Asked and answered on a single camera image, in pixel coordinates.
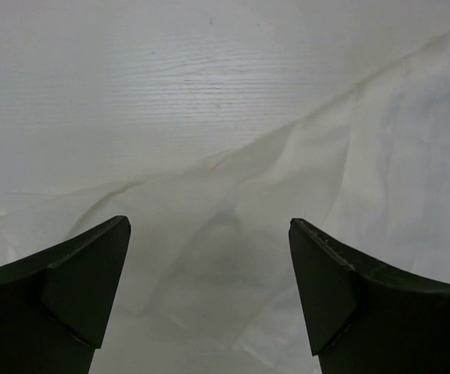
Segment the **white pleated skirt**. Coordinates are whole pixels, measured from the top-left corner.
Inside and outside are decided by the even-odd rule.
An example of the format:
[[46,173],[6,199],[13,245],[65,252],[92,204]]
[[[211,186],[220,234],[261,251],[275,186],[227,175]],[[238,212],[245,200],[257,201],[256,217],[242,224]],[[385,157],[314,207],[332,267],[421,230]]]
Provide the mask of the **white pleated skirt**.
[[0,212],[12,259],[132,225],[94,373],[318,373],[291,219],[450,283],[450,31],[252,143]]

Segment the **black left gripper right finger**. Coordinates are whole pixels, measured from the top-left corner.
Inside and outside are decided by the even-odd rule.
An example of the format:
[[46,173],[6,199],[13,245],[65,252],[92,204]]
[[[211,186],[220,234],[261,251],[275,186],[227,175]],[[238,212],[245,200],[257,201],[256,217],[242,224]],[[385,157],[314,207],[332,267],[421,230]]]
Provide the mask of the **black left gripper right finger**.
[[295,218],[289,248],[324,373],[450,373],[450,284],[375,259]]

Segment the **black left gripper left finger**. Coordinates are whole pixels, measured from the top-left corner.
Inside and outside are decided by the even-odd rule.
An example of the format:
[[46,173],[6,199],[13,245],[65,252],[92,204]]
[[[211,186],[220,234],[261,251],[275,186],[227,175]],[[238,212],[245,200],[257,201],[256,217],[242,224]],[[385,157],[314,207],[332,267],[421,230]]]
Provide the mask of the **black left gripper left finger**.
[[115,216],[0,266],[0,373],[87,373],[101,348],[131,233]]

